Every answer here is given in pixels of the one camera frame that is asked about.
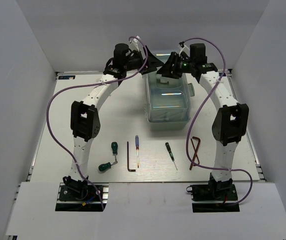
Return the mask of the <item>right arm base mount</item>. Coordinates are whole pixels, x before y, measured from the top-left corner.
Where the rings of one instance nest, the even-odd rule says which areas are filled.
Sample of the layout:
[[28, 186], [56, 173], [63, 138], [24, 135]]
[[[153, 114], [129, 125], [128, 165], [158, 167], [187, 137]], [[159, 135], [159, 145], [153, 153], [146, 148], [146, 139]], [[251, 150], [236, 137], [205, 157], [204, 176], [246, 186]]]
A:
[[191, 194], [194, 213], [236, 213], [240, 211], [233, 180], [216, 181], [211, 175], [207, 184], [193, 184], [186, 188]]

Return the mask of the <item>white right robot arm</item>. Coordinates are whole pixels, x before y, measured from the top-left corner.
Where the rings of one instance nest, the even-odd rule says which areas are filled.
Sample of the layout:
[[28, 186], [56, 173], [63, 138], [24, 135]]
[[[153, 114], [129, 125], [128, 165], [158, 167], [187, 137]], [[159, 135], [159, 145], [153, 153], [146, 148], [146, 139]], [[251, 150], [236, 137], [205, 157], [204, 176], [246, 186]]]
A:
[[233, 192], [232, 168], [234, 153], [246, 133], [249, 108], [240, 104], [221, 82], [222, 74], [213, 63], [208, 63], [206, 47], [203, 43], [186, 46], [179, 44], [180, 52], [172, 52], [164, 66], [158, 70], [163, 77], [178, 79], [183, 74], [191, 74], [206, 90], [207, 100], [212, 100], [217, 114], [212, 124], [212, 134], [216, 140], [214, 166], [211, 168], [206, 185], [193, 185], [193, 200], [223, 201]]

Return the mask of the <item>green stubby screwdriver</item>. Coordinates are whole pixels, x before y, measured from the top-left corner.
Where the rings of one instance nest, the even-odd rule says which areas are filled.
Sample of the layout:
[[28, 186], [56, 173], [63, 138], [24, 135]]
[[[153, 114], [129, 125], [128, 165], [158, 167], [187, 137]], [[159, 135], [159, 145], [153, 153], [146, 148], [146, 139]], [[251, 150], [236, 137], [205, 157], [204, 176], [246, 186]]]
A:
[[118, 154], [118, 144], [117, 142], [112, 142], [111, 143], [111, 149], [112, 149], [112, 154], [115, 158], [115, 161], [117, 161], [117, 154]]
[[102, 163], [98, 166], [98, 170], [99, 170], [99, 172], [104, 173], [107, 170], [109, 170], [112, 166], [116, 165], [117, 163], [118, 163], [117, 160], [112, 162], [112, 163], [110, 163], [110, 162]]

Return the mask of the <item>green transparent plastic toolbox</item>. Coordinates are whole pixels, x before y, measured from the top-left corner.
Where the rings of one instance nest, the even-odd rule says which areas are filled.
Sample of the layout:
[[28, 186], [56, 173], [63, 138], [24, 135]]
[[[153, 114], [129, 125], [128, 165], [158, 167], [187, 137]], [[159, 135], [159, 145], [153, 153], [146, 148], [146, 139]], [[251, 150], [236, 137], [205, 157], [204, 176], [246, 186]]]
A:
[[[169, 54], [158, 58], [166, 62]], [[193, 86], [185, 74], [179, 79], [163, 77], [157, 71], [143, 75], [146, 89], [145, 115], [151, 131], [178, 131], [190, 121]]]

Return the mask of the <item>black green precision screwdriver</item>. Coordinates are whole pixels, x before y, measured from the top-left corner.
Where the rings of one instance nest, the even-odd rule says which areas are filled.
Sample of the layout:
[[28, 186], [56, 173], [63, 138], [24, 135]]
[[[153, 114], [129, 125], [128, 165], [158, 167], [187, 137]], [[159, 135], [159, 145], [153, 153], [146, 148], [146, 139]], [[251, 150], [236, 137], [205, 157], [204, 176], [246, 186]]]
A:
[[173, 164], [174, 164], [174, 166], [175, 166], [176, 170], [178, 170], [178, 168], [177, 168], [177, 166], [176, 166], [175, 159], [174, 159], [174, 156], [173, 156], [173, 153], [172, 153], [172, 150], [171, 150], [171, 147], [170, 147], [169, 143], [168, 143], [168, 142], [166, 142], [166, 143], [165, 143], [165, 146], [166, 146], [166, 149], [167, 149], [167, 151], [168, 151], [168, 153], [169, 153], [169, 155], [170, 155], [170, 158], [171, 158], [171, 160], [172, 160], [172, 162], [173, 162]]

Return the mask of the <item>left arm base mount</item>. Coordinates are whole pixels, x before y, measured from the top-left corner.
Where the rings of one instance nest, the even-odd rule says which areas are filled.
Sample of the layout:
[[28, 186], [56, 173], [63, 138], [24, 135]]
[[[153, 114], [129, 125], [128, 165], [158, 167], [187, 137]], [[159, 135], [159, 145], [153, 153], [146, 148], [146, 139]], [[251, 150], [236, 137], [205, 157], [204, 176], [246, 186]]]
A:
[[55, 211], [57, 212], [102, 212], [108, 201], [109, 186], [92, 186], [85, 180], [63, 177], [60, 183]]

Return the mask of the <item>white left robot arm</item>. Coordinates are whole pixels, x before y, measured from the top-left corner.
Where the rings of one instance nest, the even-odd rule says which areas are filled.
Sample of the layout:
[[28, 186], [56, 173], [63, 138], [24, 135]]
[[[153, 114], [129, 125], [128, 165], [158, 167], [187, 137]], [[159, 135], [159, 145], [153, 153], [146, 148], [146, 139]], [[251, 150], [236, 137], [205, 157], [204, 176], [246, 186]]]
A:
[[74, 137], [73, 156], [70, 173], [63, 178], [71, 194], [79, 200], [88, 195], [88, 160], [92, 142], [98, 135], [101, 124], [99, 110], [111, 93], [121, 84], [128, 71], [139, 70], [142, 75], [156, 71], [164, 63], [149, 49], [139, 50], [125, 43], [115, 45], [113, 57], [105, 66], [100, 82], [82, 101], [71, 105], [71, 130]]

